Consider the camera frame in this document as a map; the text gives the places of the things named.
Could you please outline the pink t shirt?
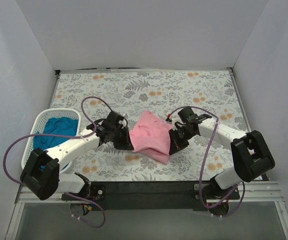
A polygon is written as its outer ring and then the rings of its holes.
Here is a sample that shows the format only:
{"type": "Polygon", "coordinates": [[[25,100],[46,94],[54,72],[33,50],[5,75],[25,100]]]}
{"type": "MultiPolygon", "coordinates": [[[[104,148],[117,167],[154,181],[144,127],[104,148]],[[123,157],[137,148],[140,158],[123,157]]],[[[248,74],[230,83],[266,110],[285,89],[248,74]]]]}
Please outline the pink t shirt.
{"type": "Polygon", "coordinates": [[[145,110],[134,128],[129,132],[133,151],[167,164],[170,159],[172,125],[145,110]]]}

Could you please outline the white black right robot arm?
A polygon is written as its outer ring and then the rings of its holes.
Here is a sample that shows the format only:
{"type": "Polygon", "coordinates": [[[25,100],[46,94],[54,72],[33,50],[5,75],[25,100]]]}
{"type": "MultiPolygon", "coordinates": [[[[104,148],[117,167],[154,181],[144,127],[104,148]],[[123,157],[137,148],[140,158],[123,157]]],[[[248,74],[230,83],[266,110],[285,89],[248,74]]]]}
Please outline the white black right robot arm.
{"type": "Polygon", "coordinates": [[[189,146],[195,136],[209,138],[231,151],[233,166],[212,177],[208,185],[199,186],[200,197],[221,199],[241,183],[249,183],[275,167],[275,160],[263,135],[253,130],[245,132],[220,124],[219,118],[205,110],[197,115],[193,106],[175,109],[179,119],[167,117],[172,123],[169,130],[173,155],[189,146]]]}

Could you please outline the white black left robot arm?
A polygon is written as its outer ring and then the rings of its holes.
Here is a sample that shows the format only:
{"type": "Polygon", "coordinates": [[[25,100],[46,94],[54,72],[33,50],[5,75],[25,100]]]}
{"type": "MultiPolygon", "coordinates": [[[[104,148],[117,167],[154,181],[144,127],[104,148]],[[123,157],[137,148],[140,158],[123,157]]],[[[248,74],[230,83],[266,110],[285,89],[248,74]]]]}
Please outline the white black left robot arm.
{"type": "Polygon", "coordinates": [[[46,200],[55,193],[69,193],[79,200],[91,199],[91,181],[81,173],[66,174],[62,169],[106,143],[113,143],[118,150],[133,150],[128,121],[115,111],[57,146],[46,150],[34,149],[24,165],[20,181],[40,200],[46,200]]]}

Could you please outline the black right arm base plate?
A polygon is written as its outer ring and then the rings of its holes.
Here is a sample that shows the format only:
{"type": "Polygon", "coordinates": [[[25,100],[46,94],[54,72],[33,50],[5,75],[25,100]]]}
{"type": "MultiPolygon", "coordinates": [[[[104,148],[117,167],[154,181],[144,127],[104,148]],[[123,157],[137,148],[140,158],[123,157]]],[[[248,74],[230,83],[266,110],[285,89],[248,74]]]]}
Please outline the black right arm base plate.
{"type": "Polygon", "coordinates": [[[221,200],[233,189],[233,186],[221,189],[216,183],[210,181],[202,182],[201,186],[197,182],[193,185],[194,195],[197,200],[200,199],[200,189],[203,200],[221,200]]]}

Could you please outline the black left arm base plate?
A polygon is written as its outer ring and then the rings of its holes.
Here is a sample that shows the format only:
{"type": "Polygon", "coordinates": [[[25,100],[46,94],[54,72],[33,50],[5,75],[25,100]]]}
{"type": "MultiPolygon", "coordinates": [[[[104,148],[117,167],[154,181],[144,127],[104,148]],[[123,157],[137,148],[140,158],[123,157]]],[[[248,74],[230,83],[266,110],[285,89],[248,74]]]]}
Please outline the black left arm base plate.
{"type": "Polygon", "coordinates": [[[103,184],[85,184],[78,193],[69,193],[91,201],[103,201],[106,197],[106,186],[103,184]]]}

